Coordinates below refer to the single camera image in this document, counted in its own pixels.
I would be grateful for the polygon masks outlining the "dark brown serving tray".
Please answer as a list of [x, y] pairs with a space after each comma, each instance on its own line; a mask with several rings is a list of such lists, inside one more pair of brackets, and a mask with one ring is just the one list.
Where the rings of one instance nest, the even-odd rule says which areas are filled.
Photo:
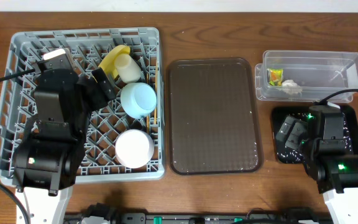
[[177, 60], [167, 72], [172, 171], [210, 175], [259, 170], [262, 140], [249, 62]]

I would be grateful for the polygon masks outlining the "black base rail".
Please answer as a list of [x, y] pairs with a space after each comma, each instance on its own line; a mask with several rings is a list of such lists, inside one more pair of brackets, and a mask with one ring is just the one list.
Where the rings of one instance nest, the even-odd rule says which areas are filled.
[[157, 214], [145, 210], [124, 212], [108, 205], [97, 203], [82, 213], [67, 213], [64, 223], [112, 223], [112, 224], [219, 224], [219, 223], [332, 223], [327, 214], [315, 213], [308, 207], [286, 208], [269, 211], [253, 208], [237, 215], [225, 214]]

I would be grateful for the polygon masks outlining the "yellow green snack wrapper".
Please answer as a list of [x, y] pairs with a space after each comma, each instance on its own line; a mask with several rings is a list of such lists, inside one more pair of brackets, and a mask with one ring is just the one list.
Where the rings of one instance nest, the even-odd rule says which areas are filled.
[[283, 81], [283, 69], [268, 68], [268, 83], [272, 86], [281, 86]]

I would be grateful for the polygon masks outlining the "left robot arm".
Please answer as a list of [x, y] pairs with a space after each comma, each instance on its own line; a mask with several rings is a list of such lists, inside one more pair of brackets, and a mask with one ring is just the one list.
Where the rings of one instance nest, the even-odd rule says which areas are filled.
[[91, 114], [116, 94], [102, 69], [91, 78], [78, 75], [67, 49], [44, 54], [35, 72], [37, 112], [27, 119], [12, 159], [17, 222], [62, 223], [85, 156]]

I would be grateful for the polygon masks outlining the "white tissue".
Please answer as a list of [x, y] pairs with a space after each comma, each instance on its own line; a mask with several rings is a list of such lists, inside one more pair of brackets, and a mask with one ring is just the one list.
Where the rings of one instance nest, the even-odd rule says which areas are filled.
[[289, 95], [297, 95], [302, 92], [302, 87], [295, 83], [293, 80], [285, 80], [282, 83], [282, 91]]

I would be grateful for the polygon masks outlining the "black tray bin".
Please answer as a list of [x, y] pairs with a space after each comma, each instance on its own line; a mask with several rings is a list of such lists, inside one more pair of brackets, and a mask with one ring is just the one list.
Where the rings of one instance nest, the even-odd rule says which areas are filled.
[[[358, 122], [356, 112], [351, 106], [341, 106], [344, 115], [344, 140], [346, 150], [350, 154], [358, 154]], [[279, 106], [272, 110], [271, 122], [274, 138], [274, 146], [277, 159], [284, 164], [301, 164], [303, 157], [295, 150], [278, 151], [275, 135], [287, 116], [307, 122], [309, 119], [308, 106]]]

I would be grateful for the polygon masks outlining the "spilled rice and shells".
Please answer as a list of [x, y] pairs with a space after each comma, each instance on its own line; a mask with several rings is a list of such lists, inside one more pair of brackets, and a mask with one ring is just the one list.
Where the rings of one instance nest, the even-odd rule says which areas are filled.
[[278, 160], [301, 164], [304, 158], [353, 154], [349, 127], [352, 121], [342, 109], [328, 106], [278, 107], [272, 112]]

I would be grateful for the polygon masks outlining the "light blue bowl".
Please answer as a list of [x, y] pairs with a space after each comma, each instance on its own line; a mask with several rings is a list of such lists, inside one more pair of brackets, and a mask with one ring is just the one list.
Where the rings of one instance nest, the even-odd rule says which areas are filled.
[[129, 83], [121, 91], [121, 105], [132, 118], [146, 117], [156, 107], [155, 91], [146, 83]]

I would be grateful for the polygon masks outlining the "white bowl with food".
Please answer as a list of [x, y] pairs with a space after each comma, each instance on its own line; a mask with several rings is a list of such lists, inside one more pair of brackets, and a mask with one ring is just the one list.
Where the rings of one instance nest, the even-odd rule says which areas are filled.
[[154, 142], [147, 133], [130, 129], [117, 137], [115, 154], [121, 165], [137, 169], [151, 160], [154, 154]]

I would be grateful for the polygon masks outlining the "clear plastic container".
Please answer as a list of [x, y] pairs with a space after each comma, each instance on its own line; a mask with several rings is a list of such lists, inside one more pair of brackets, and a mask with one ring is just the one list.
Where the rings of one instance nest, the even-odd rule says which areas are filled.
[[[268, 68], [283, 69], [302, 92], [289, 95], [269, 84]], [[358, 53], [311, 50], [267, 50], [255, 67], [255, 93], [261, 101], [319, 101], [341, 90], [358, 89]]]

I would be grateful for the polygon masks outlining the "grey dishwasher rack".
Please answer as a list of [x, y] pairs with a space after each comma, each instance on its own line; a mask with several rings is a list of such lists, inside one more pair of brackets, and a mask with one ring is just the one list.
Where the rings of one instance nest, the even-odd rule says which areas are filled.
[[53, 50], [68, 49], [77, 72], [90, 76], [102, 59], [118, 45], [131, 48], [131, 56], [142, 70], [143, 82], [149, 73], [149, 85], [155, 89], [155, 66], [158, 62], [158, 109], [157, 124], [154, 112], [150, 114], [149, 135], [154, 142], [151, 160], [137, 169], [121, 165], [116, 159], [117, 137], [128, 129], [146, 132], [146, 118], [128, 116], [119, 100], [95, 111], [85, 143], [85, 157], [77, 172], [77, 184], [102, 182], [128, 182], [157, 180], [165, 173], [164, 152], [164, 82], [161, 67], [162, 46], [158, 29], [154, 27], [48, 30], [18, 32], [11, 38], [6, 64], [6, 75], [24, 72], [24, 76], [5, 81], [0, 96], [0, 180], [11, 185], [14, 167], [12, 156], [21, 143], [28, 118], [36, 114], [33, 99], [36, 87], [32, 65]]

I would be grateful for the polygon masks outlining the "yellow plate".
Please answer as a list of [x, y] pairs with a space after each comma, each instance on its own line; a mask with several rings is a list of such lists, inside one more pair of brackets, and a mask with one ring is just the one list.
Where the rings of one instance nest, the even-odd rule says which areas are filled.
[[104, 73], [112, 84], [115, 84], [115, 79], [118, 77], [118, 71], [114, 65], [115, 59], [121, 54], [129, 55], [130, 52], [131, 48], [129, 46], [118, 45], [117, 47], [113, 48], [99, 64], [98, 68], [103, 69]]

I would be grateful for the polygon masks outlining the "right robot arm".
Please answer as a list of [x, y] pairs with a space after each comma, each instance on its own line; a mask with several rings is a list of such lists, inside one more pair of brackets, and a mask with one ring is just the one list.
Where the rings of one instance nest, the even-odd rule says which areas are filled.
[[358, 122], [350, 106], [279, 106], [271, 114], [277, 159], [303, 165], [333, 223], [358, 223]]

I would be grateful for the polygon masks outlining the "white cup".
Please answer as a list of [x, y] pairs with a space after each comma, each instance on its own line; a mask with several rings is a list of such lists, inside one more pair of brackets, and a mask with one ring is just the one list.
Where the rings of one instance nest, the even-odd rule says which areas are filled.
[[124, 83], [137, 82], [141, 77], [141, 70], [135, 60], [128, 54], [120, 54], [114, 61], [119, 77]]

